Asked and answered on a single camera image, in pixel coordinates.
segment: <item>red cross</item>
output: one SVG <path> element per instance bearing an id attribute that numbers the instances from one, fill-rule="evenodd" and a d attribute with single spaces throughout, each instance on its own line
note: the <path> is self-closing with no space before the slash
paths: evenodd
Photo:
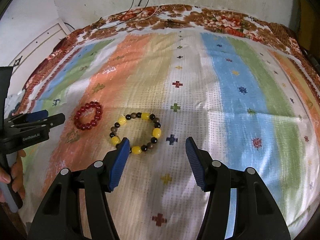
<path id="1" fill-rule="evenodd" d="M 179 88 L 179 86 L 183 86 L 183 84 L 179 81 L 173 82 L 172 85 L 176 86 L 176 88 Z"/>
<path id="2" fill-rule="evenodd" d="M 163 218 L 163 214 L 158 213 L 158 215 L 152 216 L 152 221 L 156 221 L 156 226 L 160 227 L 162 223 L 166 223 L 167 219 Z"/>

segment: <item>bed sheet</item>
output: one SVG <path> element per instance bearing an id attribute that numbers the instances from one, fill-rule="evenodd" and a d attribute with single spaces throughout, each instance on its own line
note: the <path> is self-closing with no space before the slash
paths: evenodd
<path id="1" fill-rule="evenodd" d="M 25 85 L 19 112 L 46 109 L 66 121 L 26 149 L 21 219 L 32 222 L 62 168 L 84 169 L 114 149 L 109 133 L 119 116 L 149 112 L 160 118 L 162 137 L 153 150 L 129 156 L 107 195 L 121 239 L 196 238 L 209 196 L 194 180 L 189 136 L 229 168 L 254 167 L 293 238 L 319 204 L 319 84 L 283 26 L 241 13 L 165 5 L 102 18 L 62 40 Z M 90 101 L 103 105 L 103 118 L 78 130 L 73 116 Z M 151 131 L 135 119 L 118 135 L 142 145 Z"/>

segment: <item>human hand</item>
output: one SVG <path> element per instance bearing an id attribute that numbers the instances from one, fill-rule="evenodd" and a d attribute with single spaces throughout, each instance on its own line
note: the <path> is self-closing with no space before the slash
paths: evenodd
<path id="1" fill-rule="evenodd" d="M 26 192 L 23 186 L 23 168 L 22 168 L 22 160 L 21 157 L 25 157 L 26 153 L 24 150 L 18 151 L 17 154 L 17 161 L 11 167 L 11 176 L 13 178 L 12 189 L 14 192 L 18 192 L 22 199 L 25 198 Z M 0 182 L 4 182 L 9 184 L 11 181 L 10 175 L 7 174 L 1 167 L 0 167 Z M 5 202 L 4 196 L 0 190 L 0 202 Z"/>

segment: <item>bracelet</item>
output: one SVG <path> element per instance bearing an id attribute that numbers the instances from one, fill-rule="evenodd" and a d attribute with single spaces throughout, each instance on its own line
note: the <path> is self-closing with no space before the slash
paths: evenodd
<path id="1" fill-rule="evenodd" d="M 95 108 L 96 112 L 94 115 L 94 118 L 90 121 L 90 123 L 81 123 L 80 122 L 80 116 L 82 113 L 85 113 L 90 108 Z M 102 117 L 102 106 L 99 102 L 93 102 L 85 103 L 84 106 L 81 106 L 80 110 L 76 112 L 76 115 L 73 117 L 74 119 L 74 125 L 84 131 L 84 130 L 91 130 L 92 127 L 95 127 L 98 125 L 98 121 L 101 120 Z"/>
<path id="2" fill-rule="evenodd" d="M 146 152 L 148 149 L 152 149 L 154 144 L 157 143 L 158 138 L 161 136 L 161 124 L 160 124 L 160 119 L 157 118 L 154 114 L 149 114 L 149 113 L 131 113 L 127 114 L 125 117 L 121 116 L 118 119 L 118 122 L 115 123 L 113 127 L 111 127 L 111 142 L 112 144 L 118 148 L 119 143 L 120 143 L 120 138 L 116 135 L 116 132 L 118 131 L 118 128 L 122 125 L 124 125 L 127 120 L 135 119 L 135 118 L 142 118 L 143 120 L 152 120 L 154 122 L 154 129 L 152 131 L 152 138 L 150 142 L 147 143 L 147 145 L 142 145 L 140 146 L 133 146 L 132 148 L 130 147 L 130 153 L 133 154 L 140 154 L 141 152 Z"/>

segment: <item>blue stripe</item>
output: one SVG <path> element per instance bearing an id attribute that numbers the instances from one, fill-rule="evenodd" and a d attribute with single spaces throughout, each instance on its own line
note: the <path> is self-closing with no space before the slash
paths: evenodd
<path id="1" fill-rule="evenodd" d="M 280 160 L 273 116 L 268 112 L 265 95 L 226 37 L 209 33 L 202 33 L 201 36 L 220 84 L 227 133 L 226 165 L 242 171 L 249 166 L 254 167 L 276 202 L 280 203 Z M 257 114 L 248 114 L 249 108 Z M 254 138 L 261 139 L 262 147 L 259 149 L 252 144 Z M 232 194 L 229 217 L 233 218 L 233 225 L 228 223 L 226 237 L 233 234 L 235 198 L 236 195 Z"/>
<path id="2" fill-rule="evenodd" d="M 48 86 L 46 87 L 45 91 L 42 93 L 42 95 L 39 97 L 38 100 L 35 102 L 35 106 L 32 109 L 33 112 L 42 110 L 42 103 L 44 100 L 48 99 L 51 94 L 54 91 L 54 88 L 56 85 L 61 83 L 63 79 L 65 78 L 66 74 L 69 70 L 71 70 L 80 60 L 82 57 L 79 57 L 79 55 L 84 55 L 86 52 L 92 50 L 92 48 L 96 44 L 90 44 L 83 46 L 80 51 L 78 51 L 72 59 L 57 73 L 57 75 L 49 82 Z"/>

